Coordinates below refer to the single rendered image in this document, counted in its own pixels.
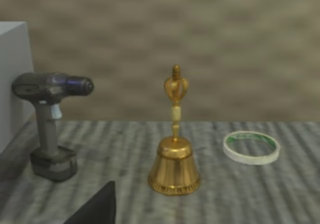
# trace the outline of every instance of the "drill body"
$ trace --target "drill body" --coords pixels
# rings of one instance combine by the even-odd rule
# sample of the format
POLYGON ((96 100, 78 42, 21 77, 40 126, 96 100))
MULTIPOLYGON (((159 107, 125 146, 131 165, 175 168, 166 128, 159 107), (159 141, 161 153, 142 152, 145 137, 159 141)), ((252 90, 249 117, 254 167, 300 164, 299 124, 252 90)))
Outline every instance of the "drill body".
POLYGON ((59 103, 68 96, 87 96, 94 89, 87 77, 60 72, 25 73, 16 78, 12 91, 35 107, 40 147, 30 154, 35 174, 63 181, 77 172, 76 153, 58 145, 56 120, 62 117, 59 103))

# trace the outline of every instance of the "table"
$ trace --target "table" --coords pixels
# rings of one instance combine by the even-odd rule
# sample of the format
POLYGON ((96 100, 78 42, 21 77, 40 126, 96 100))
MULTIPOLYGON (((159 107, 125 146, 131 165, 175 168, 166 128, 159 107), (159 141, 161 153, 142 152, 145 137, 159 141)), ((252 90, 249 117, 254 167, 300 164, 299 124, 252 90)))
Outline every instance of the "table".
MULTIPOLYGON (((152 191, 147 174, 170 122, 65 121, 59 144, 77 152, 78 173, 62 183, 35 176, 29 153, 37 127, 29 122, 0 156, 0 224, 63 223, 109 180, 115 180, 118 224, 320 223, 320 123, 182 122, 202 184, 168 197, 152 191), (223 137, 236 130, 271 135, 279 159, 248 166, 228 159, 223 137)), ((239 145, 259 152, 259 145, 239 145)))

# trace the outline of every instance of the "white box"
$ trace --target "white box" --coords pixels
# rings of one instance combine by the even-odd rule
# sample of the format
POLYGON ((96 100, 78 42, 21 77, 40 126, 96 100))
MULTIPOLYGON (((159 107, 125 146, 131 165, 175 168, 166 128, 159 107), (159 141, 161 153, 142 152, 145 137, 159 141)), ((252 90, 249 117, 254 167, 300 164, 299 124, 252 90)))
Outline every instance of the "white box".
POLYGON ((0 22, 0 154, 34 113, 11 90, 17 76, 33 70, 27 24, 0 22))

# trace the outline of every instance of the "roll of masking tape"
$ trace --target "roll of masking tape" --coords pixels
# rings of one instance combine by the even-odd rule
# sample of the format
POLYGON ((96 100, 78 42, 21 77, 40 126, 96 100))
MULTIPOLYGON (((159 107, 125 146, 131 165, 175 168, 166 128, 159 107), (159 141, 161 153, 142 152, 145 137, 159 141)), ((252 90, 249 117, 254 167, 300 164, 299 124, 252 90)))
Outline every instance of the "roll of masking tape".
POLYGON ((270 164, 278 159, 279 153, 280 153, 280 145, 275 139, 273 139, 268 135, 265 135, 259 132, 254 132, 254 131, 232 132, 223 139, 223 144, 224 144, 223 145, 224 153, 230 159, 242 164, 247 164, 247 165, 270 164), (235 140, 240 140, 240 139, 263 141, 273 149, 273 152, 270 155, 263 155, 263 156, 248 156, 248 155, 240 154, 229 147, 229 143, 235 140))

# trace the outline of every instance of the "bell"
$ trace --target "bell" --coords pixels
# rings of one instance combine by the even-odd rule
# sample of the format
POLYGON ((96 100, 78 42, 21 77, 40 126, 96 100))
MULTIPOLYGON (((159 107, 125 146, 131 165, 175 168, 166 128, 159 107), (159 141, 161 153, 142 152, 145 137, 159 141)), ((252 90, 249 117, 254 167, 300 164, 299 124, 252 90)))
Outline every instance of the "bell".
POLYGON ((155 162, 148 175, 149 186, 164 195, 185 195, 200 186, 191 143, 178 136, 181 119, 180 100, 185 96, 188 82, 181 78, 180 67, 173 67, 172 77, 164 84, 164 90, 172 101, 172 136, 164 138, 157 149, 155 162))

